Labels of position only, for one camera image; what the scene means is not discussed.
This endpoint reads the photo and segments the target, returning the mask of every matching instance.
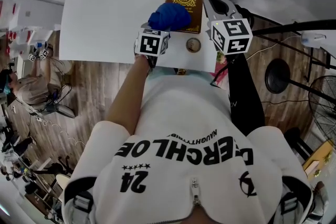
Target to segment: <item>white cable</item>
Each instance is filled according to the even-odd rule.
[[[57,123],[53,123],[52,121],[45,121],[45,120],[42,120],[42,124],[46,127],[47,125],[48,125],[48,123],[49,124],[51,124],[51,127],[54,127],[54,126],[57,126],[58,128],[59,128],[59,133],[66,133],[67,134],[67,139],[68,140],[74,140],[74,142],[75,142],[75,144],[72,144],[72,145],[74,145],[74,146],[76,146],[78,143],[82,143],[84,146],[86,146],[86,144],[83,142],[83,141],[81,141],[81,140],[76,140],[76,139],[74,139],[73,137],[70,137],[69,136],[69,134],[67,133],[67,131],[66,130],[62,130],[62,128],[57,124]]]
[[[282,41],[280,41],[280,42],[284,42],[284,41],[286,41],[287,39],[292,38],[292,37],[300,37],[300,36],[290,36],[290,37],[287,37],[287,38],[285,38],[284,40],[282,40]],[[254,55],[256,55],[256,54],[259,53],[259,52],[262,52],[262,51],[264,51],[264,50],[268,50],[268,49],[273,48],[276,44],[278,44],[278,43],[274,43],[272,46],[267,47],[267,48],[265,48],[265,49],[257,50],[254,54],[252,54],[251,56],[247,57],[247,58],[246,58],[246,61],[247,61],[248,59],[252,58]]]

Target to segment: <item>fan grille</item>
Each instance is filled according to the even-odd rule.
[[[319,77],[310,87],[336,101],[336,76]],[[309,105],[316,125],[336,149],[336,105],[312,92],[309,92]]]

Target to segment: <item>black buckle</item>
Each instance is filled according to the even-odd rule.
[[[281,199],[281,214],[284,215],[295,210],[298,207],[298,202],[298,198],[294,193],[286,193]]]
[[[88,191],[83,191],[76,195],[72,203],[76,209],[89,213],[92,209],[93,197]]]

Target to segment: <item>black round base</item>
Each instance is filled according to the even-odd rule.
[[[288,86],[290,70],[288,64],[282,59],[274,59],[269,63],[265,72],[265,84],[271,93],[282,93]]]

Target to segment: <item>gold crown emblem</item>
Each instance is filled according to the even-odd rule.
[[[178,3],[187,7],[196,7],[196,0],[173,0],[173,3]]]

